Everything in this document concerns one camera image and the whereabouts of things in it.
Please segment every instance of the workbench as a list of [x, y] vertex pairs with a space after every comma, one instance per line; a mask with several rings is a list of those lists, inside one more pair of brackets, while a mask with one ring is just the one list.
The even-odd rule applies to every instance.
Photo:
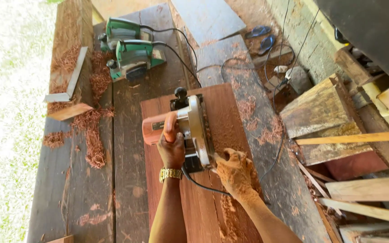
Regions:
[[[154, 29], [174, 27], [170, 8], [166, 3], [122, 18]], [[104, 24], [94, 26], [95, 36], [103, 32]], [[182, 53], [177, 38], [173, 31], [154, 33], [155, 41], [163, 41]], [[238, 41], [240, 48], [246, 50], [240, 35], [232, 38], [226, 42], [227, 45]], [[221, 64], [225, 56], [217, 55], [217, 50], [230, 47], [211, 48], [216, 48], [216, 51], [209, 53], [210, 62], [219, 61], [218, 64]], [[97, 40], [95, 49], [100, 49]], [[208, 49], [203, 49], [197, 53], [202, 56], [202, 52], [207, 51]], [[101, 118], [99, 123], [107, 160], [103, 168], [91, 168], [85, 161], [86, 143], [83, 133], [75, 131], [72, 138], [65, 139], [63, 146], [53, 150], [42, 146], [28, 243], [48, 242], [66, 235], [74, 235], [74, 242], [148, 242], [148, 196], [140, 102], [173, 94], [174, 89], [179, 86], [187, 87], [179, 59], [169, 49], [165, 49], [165, 56], [167, 63], [149, 70], [142, 82], [120, 80], [111, 83], [102, 96], [101, 107], [115, 108], [114, 118]], [[198, 68], [208, 65], [205, 60], [208, 60], [208, 56], [204, 55], [199, 60]], [[258, 78], [257, 74], [251, 71], [249, 74], [225, 72], [226, 80], [234, 80], [240, 84], [238, 90], [234, 90], [237, 103], [247, 99], [244, 93], [256, 98], [254, 116], [259, 127], [247, 130], [247, 122], [243, 121], [243, 124], [255, 166], [261, 176], [270, 166], [278, 148], [278, 142], [260, 145], [256, 139], [263, 129], [272, 129], [273, 109], [265, 91], [254, 80]], [[200, 73], [203, 86], [222, 83], [217, 74], [219, 71], [214, 67]], [[46, 118], [45, 135], [49, 132], [69, 131], [71, 121]], [[262, 184], [264, 194], [271, 204], [270, 208], [300, 238], [308, 242], [329, 242], [304, 178], [295, 159], [289, 157], [288, 151], [289, 144], [285, 141], [279, 162]]]

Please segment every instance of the concrete floor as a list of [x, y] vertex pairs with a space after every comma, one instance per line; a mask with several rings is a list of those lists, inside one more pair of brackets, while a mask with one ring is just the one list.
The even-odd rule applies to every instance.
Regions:
[[[104, 19], [107, 19], [110, 16], [129, 14], [159, 3], [170, 3], [170, 0], [92, 0], [92, 2]], [[225, 2], [240, 16], [247, 29], [250, 30], [260, 24], [268, 25], [276, 35], [276, 41], [281, 40], [281, 28], [283, 28], [288, 0], [225, 0]], [[288, 9], [284, 24], [285, 42], [288, 42], [297, 54], [318, 8], [313, 0], [289, 0]], [[246, 45], [251, 51], [252, 47], [257, 47], [261, 40], [247, 40]], [[301, 50], [298, 63], [309, 70], [309, 75], [315, 84], [334, 72], [343, 75], [343, 71], [333, 62], [334, 53], [341, 47], [343, 45], [334, 40], [332, 26], [319, 12]]]

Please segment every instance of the hand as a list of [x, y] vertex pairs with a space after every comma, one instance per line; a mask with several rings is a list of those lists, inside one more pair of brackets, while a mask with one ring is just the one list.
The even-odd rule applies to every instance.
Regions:
[[157, 148], [165, 169], [181, 169], [185, 160], [184, 136], [182, 133], [176, 134], [174, 143], [166, 141], [162, 133]]
[[245, 153], [231, 148], [224, 149], [224, 152], [229, 155], [228, 161], [217, 153], [214, 154], [214, 159], [217, 162], [217, 174], [230, 195], [241, 203], [245, 195], [253, 194], [255, 191], [252, 188], [252, 177], [257, 177], [257, 174], [253, 162], [247, 159]]

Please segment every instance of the watch band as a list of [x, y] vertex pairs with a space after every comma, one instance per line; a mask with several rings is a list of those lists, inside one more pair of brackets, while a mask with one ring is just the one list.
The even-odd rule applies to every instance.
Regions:
[[166, 178], [178, 178], [182, 180], [182, 170], [180, 169], [165, 169], [164, 167], [160, 170], [159, 181], [164, 182]]

